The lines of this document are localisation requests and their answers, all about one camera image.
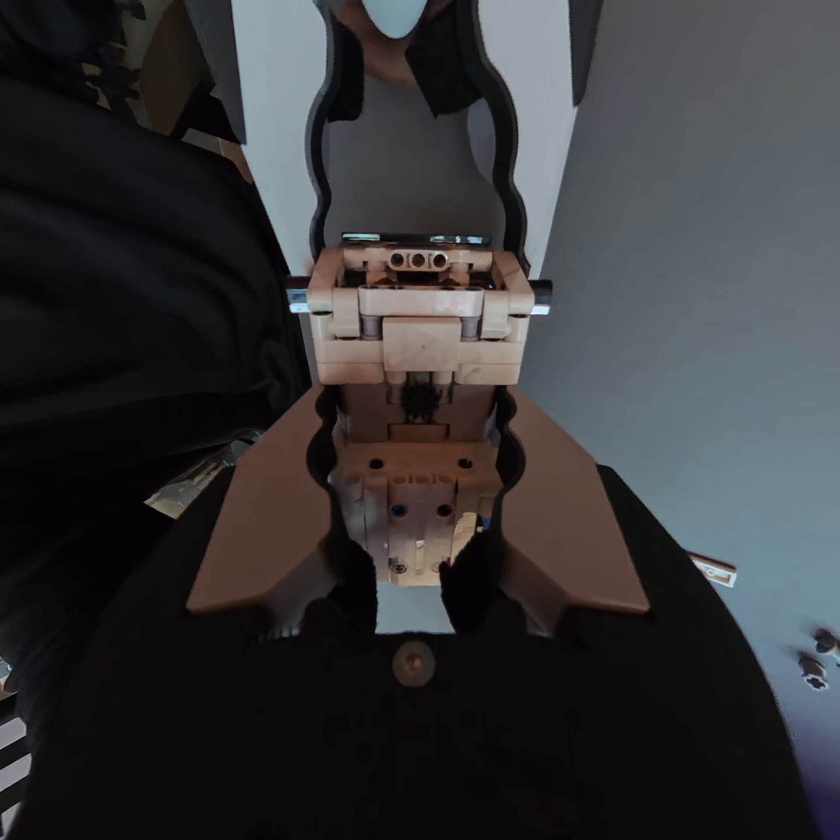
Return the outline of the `white lego truck model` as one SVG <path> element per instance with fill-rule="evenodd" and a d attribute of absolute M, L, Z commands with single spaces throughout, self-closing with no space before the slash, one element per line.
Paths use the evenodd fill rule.
<path fill-rule="evenodd" d="M 553 283 L 484 237 L 345 234 L 285 280 L 337 398 L 329 480 L 378 582 L 434 586 L 501 491 L 497 391 Z"/>

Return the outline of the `scattered small lego pieces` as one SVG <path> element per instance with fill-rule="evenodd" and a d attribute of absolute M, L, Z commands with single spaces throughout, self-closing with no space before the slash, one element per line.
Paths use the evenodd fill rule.
<path fill-rule="evenodd" d="M 688 552 L 688 557 L 709 582 L 730 589 L 734 587 L 738 577 L 735 566 L 702 554 Z M 839 668 L 838 634 L 819 626 L 811 631 L 811 640 L 811 648 L 795 651 L 801 677 L 811 690 L 828 691 L 830 669 Z"/>

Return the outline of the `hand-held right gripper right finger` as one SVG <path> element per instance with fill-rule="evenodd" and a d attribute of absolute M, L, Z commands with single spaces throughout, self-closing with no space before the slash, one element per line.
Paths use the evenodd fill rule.
<path fill-rule="evenodd" d="M 570 608 L 648 613 L 594 458 L 515 385 L 498 397 L 500 588 L 545 635 Z"/>

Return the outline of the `brown cardboard box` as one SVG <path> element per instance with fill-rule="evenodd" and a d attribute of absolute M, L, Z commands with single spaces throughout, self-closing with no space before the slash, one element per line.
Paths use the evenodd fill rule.
<path fill-rule="evenodd" d="M 232 2 L 167 2 L 143 57 L 140 90 L 153 131 L 223 156 L 254 185 Z"/>

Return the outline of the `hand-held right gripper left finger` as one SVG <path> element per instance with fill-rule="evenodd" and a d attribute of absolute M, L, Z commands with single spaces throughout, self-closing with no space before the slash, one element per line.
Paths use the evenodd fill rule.
<path fill-rule="evenodd" d="M 335 586 L 329 541 L 346 535 L 329 482 L 336 395 L 313 386 L 239 459 L 186 601 L 190 614 L 261 607 L 291 630 Z"/>

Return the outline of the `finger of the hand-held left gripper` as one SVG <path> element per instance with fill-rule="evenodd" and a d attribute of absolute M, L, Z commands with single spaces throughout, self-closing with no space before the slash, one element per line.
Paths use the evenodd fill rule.
<path fill-rule="evenodd" d="M 364 100 L 349 2 L 233 1 L 245 159 L 293 276 L 311 272 L 331 203 L 323 136 Z"/>
<path fill-rule="evenodd" d="M 458 47 L 495 135 L 502 245 L 531 280 L 542 276 L 574 129 L 571 41 L 569 2 L 458 2 Z"/>

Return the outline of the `person's black clothed torso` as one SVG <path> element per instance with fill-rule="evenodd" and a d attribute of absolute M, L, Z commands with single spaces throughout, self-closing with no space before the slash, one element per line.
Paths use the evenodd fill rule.
<path fill-rule="evenodd" d="M 98 104 L 82 64 L 120 29 L 2 2 L 1 635 L 30 729 L 172 529 L 146 500 L 306 389 L 256 189 Z"/>

